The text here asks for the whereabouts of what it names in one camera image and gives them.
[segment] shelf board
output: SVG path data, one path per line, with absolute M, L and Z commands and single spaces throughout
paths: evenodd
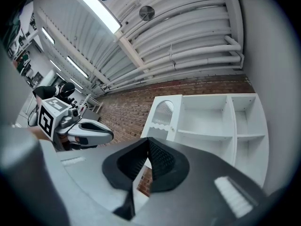
M 232 136 L 200 134 L 197 132 L 187 130 L 178 130 L 178 133 L 181 133 L 185 137 L 207 141 L 225 141 L 232 138 Z
M 252 141 L 264 137 L 264 134 L 238 134 L 237 140 L 239 141 Z

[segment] person in black clothing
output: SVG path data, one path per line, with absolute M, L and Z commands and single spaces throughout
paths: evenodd
M 40 107 L 41 101 L 56 97 L 65 103 L 69 103 L 68 97 L 75 91 L 74 84 L 68 82 L 61 88 L 58 86 L 40 86 L 37 87 L 32 93 L 37 99 L 37 104 Z

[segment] white marker cube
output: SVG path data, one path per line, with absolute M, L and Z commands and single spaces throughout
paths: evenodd
M 64 116 L 68 115 L 71 105 L 57 99 L 50 98 L 42 100 L 39 110 L 38 125 L 41 127 L 45 135 L 52 141 L 56 127 Z

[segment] white cabinet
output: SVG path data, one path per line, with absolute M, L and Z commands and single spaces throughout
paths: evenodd
M 269 138 L 257 94 L 156 97 L 141 137 L 213 153 L 263 186 Z

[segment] ceiling light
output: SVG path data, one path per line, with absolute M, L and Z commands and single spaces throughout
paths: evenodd
M 79 66 L 69 57 L 67 56 L 67 60 L 79 71 L 83 76 L 88 78 L 88 75 L 81 69 Z
M 78 87 L 80 87 L 81 89 L 84 89 L 82 88 L 77 82 L 75 82 L 73 79 L 70 78 L 70 80 L 72 80 L 72 82 L 74 82 L 74 84 L 76 84 Z
M 47 33 L 47 31 L 45 30 L 45 28 L 42 27 L 42 31 L 46 35 L 46 37 L 50 40 L 50 42 L 52 44 L 54 44 L 55 43 L 54 39 L 49 35 L 49 33 Z
M 55 63 L 53 63 L 52 60 L 50 60 L 50 62 L 59 70 L 59 71 L 62 71 L 59 67 L 57 67 L 57 65 Z
M 56 73 L 58 76 L 60 76 L 58 73 Z M 65 79 L 62 77 L 62 76 L 60 76 L 61 77 L 61 79 L 63 80 L 63 81 L 65 81 Z
M 115 16 L 99 0 L 83 0 L 93 12 L 103 21 L 112 33 L 115 33 L 121 26 Z
M 75 88 L 76 89 L 76 88 Z M 81 93 L 78 89 L 76 89 L 79 93 Z M 82 93 L 81 93 L 82 94 Z

